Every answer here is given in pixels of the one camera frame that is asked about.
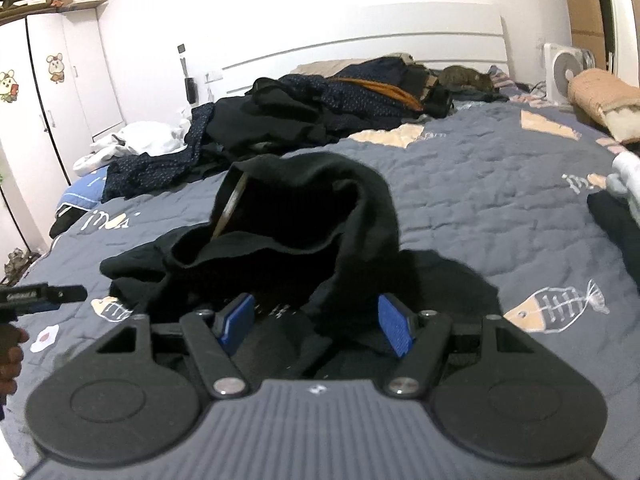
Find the person's left hand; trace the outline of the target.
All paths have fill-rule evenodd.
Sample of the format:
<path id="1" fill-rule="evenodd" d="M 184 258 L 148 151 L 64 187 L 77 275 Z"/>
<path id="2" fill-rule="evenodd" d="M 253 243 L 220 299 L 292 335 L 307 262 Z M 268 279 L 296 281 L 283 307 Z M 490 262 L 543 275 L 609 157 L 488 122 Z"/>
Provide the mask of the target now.
<path id="1" fill-rule="evenodd" d="M 12 324 L 1 325 L 1 402 L 17 389 L 17 377 L 22 370 L 24 352 L 21 344 L 29 341 L 29 334 Z"/>

